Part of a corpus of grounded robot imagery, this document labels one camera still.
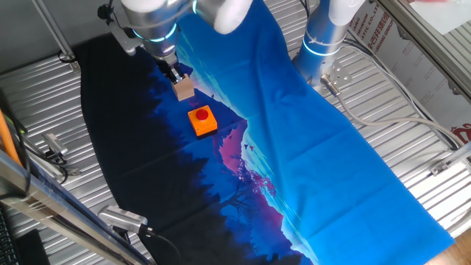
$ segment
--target metal grid table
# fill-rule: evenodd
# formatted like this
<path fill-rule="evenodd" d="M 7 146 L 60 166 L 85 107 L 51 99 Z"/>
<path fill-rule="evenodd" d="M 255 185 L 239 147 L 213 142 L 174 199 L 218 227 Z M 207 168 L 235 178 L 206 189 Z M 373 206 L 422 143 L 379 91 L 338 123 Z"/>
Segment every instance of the metal grid table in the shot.
<path fill-rule="evenodd" d="M 297 0 L 266 0 L 266 5 L 277 19 L 293 57 L 304 35 L 304 9 Z M 418 116 L 395 84 L 365 56 L 344 48 L 340 51 L 339 62 L 353 78 L 352 84 L 341 90 L 354 113 L 368 119 Z M 45 149 L 40 134 L 52 132 L 70 150 L 66 159 L 82 174 L 70 177 L 64 186 L 94 213 L 106 204 L 115 205 L 82 117 L 80 75 L 75 74 L 70 65 L 53 57 L 0 76 L 0 87 L 12 102 L 18 118 L 29 129 L 31 142 Z M 327 91 L 319 92 L 342 110 Z M 471 174 L 463 166 L 431 177 L 428 169 L 450 151 L 429 127 L 413 123 L 388 127 L 355 126 L 442 226 L 448 228 L 471 208 L 471 202 L 468 202 Z M 17 236 L 31 229 L 40 230 L 51 264 L 110 264 L 21 213 L 10 211 L 10 219 Z M 130 238 L 133 246 L 148 258 L 150 255 L 138 237 L 131 235 Z"/>

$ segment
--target orange rod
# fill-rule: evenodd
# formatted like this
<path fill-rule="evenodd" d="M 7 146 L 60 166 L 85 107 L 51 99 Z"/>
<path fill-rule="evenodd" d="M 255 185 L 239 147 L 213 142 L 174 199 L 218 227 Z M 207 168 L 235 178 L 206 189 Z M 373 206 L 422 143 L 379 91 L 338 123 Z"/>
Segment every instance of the orange rod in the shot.
<path fill-rule="evenodd" d="M 15 144 L 13 143 L 12 135 L 10 130 L 8 129 L 7 122 L 5 121 L 5 117 L 3 117 L 3 113 L 0 110 L 0 135 L 1 139 L 3 140 L 3 145 L 5 145 L 5 149 L 7 150 L 7 154 L 20 166 L 21 161 L 16 152 Z"/>

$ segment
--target metal clamp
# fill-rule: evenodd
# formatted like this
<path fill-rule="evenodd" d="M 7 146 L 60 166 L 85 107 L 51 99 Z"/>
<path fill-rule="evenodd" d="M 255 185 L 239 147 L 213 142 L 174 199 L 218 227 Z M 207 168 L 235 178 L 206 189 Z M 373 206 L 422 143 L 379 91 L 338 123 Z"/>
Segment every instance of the metal clamp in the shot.
<path fill-rule="evenodd" d="M 54 133 L 44 133 L 41 136 L 44 140 L 44 142 L 49 146 L 49 148 L 55 153 L 55 154 L 61 154 L 65 155 L 68 152 L 67 147 L 63 143 L 57 139 L 56 135 Z"/>
<path fill-rule="evenodd" d="M 330 81 L 330 78 L 328 75 L 324 74 L 321 76 L 321 83 L 325 85 L 325 87 L 335 96 L 337 97 L 338 95 L 341 94 L 341 91 L 337 87 L 337 85 L 333 84 L 332 81 Z"/>
<path fill-rule="evenodd" d="M 455 166 L 456 164 L 465 161 L 469 156 L 471 156 L 471 142 L 467 143 L 462 148 L 456 150 L 453 154 L 447 156 L 445 159 L 432 166 L 430 171 L 434 176 L 436 176 L 443 171 Z M 465 165 L 468 168 L 471 167 L 468 163 L 465 163 Z"/>

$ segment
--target gray cable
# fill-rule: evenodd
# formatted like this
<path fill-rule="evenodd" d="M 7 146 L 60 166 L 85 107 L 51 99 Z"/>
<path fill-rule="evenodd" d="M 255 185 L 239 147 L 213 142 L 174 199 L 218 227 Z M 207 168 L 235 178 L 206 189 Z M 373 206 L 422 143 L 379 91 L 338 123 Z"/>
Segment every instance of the gray cable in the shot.
<path fill-rule="evenodd" d="M 378 62 L 376 62 L 376 60 L 374 58 L 372 58 L 372 56 L 368 55 L 366 52 L 363 52 L 361 49 L 359 49 L 358 47 L 355 47 L 355 46 L 345 46 L 345 48 L 351 48 L 351 49 L 355 49 L 357 50 L 358 52 L 362 53 L 363 55 L 366 56 L 366 58 L 368 58 L 370 61 L 372 61 L 385 75 L 387 75 L 388 77 L 390 77 L 391 79 L 393 79 L 401 88 L 401 90 L 406 94 L 406 96 L 410 99 L 410 102 L 412 104 L 412 107 L 415 108 L 415 110 L 418 112 L 418 113 L 421 113 L 421 110 L 417 107 L 417 105 L 415 104 L 414 100 L 413 100 L 413 97 L 412 95 L 410 94 L 410 92 L 408 91 L 408 89 L 401 83 L 399 82 L 399 80 L 397 80 L 397 78 L 395 76 L 393 76 L 392 74 L 390 74 L 388 72 L 388 70 L 385 70 L 383 67 L 381 67 Z"/>
<path fill-rule="evenodd" d="M 348 108 L 347 103 L 345 103 L 344 98 L 341 95 L 337 96 L 337 99 L 339 100 L 341 106 L 345 109 L 345 111 L 352 117 L 352 119 L 358 121 L 359 123 L 366 125 L 366 126 L 385 126 L 385 125 L 390 125 L 390 124 L 395 124 L 395 123 L 400 123 L 400 122 L 418 122 L 421 124 L 427 124 L 428 126 L 432 126 L 439 130 L 440 132 L 444 133 L 448 137 L 452 138 L 456 144 L 459 147 L 464 146 L 464 143 L 454 134 L 452 134 L 449 130 L 447 130 L 445 127 L 442 125 L 439 125 L 433 121 L 429 121 L 426 119 L 420 119 L 420 118 L 398 118 L 398 119 L 389 119 L 385 121 L 365 121 L 363 119 L 360 119 L 358 116 L 352 113 L 351 109 Z"/>

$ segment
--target blue light ring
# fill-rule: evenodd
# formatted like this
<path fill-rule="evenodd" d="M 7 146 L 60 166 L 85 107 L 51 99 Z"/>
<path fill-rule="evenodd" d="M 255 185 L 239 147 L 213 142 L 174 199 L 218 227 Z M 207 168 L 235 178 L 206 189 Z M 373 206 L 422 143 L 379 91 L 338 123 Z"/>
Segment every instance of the blue light ring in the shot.
<path fill-rule="evenodd" d="M 171 28 L 170 32 L 165 36 L 165 37 L 162 37 L 162 38 L 158 38 L 158 39 L 151 39 L 151 40 L 148 40 L 146 38 L 143 38 L 142 36 L 140 36 L 134 29 L 132 30 L 134 32 L 134 34 L 140 38 L 141 40 L 148 40 L 150 42 L 153 42 L 153 43 L 159 43 L 159 42 L 162 42 L 164 40 L 167 40 L 169 39 L 174 33 L 175 31 L 177 30 L 177 24 L 175 23 L 173 28 Z"/>
<path fill-rule="evenodd" d="M 196 14 L 196 4 L 198 4 L 197 0 L 193 1 L 193 13 Z"/>
<path fill-rule="evenodd" d="M 309 48 L 309 46 L 306 44 L 305 38 L 302 39 L 302 44 L 304 45 L 304 47 L 305 47 L 311 54 L 315 54 L 315 55 L 318 55 L 318 56 L 324 56 L 324 57 L 334 55 L 334 54 L 336 54 L 336 53 L 340 50 L 340 47 L 339 47 L 336 51 L 330 52 L 330 53 L 315 52 L 315 51 L 313 51 L 311 48 Z"/>

